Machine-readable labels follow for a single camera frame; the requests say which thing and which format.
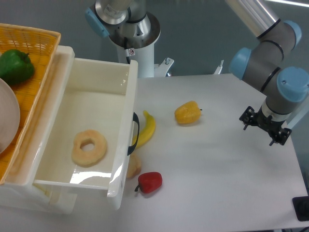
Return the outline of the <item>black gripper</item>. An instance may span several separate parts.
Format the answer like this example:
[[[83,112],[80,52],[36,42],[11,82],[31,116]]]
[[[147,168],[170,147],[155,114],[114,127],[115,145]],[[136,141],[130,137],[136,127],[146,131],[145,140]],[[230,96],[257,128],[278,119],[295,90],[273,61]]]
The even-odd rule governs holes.
[[[247,107],[247,109],[239,117],[239,120],[244,125],[244,131],[248,126],[255,126],[266,131],[272,139],[269,146],[272,146],[273,144],[285,145],[292,133],[291,129],[281,127],[283,121],[273,121],[272,116],[264,116],[261,110],[255,112],[251,106]]]

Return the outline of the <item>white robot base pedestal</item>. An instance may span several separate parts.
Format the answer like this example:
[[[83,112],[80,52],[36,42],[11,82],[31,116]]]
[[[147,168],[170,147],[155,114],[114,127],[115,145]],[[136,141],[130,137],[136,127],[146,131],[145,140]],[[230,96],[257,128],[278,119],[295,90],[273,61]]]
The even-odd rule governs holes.
[[[138,77],[170,76],[169,70],[174,64],[172,58],[166,57],[161,63],[155,63],[155,43],[159,39],[161,28],[157,18],[150,12],[138,22],[125,22],[109,36],[115,45],[118,62],[138,63]]]

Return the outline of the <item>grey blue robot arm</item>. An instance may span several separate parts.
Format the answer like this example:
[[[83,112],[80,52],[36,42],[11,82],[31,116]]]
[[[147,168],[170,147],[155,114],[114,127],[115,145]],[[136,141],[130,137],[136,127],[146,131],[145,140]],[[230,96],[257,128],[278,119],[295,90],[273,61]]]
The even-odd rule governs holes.
[[[282,21],[262,0],[229,0],[229,7],[255,35],[259,45],[240,49],[229,71],[266,96],[258,112],[248,107],[240,116],[245,126],[266,131],[272,143],[283,145],[291,130],[282,125],[309,93],[309,75],[298,67],[279,64],[298,45],[298,24]],[[143,0],[98,0],[85,18],[100,37],[109,37],[122,63],[136,61],[140,77],[163,77],[173,64],[166,58],[154,63],[154,44],[160,36],[157,18],[146,11]]]

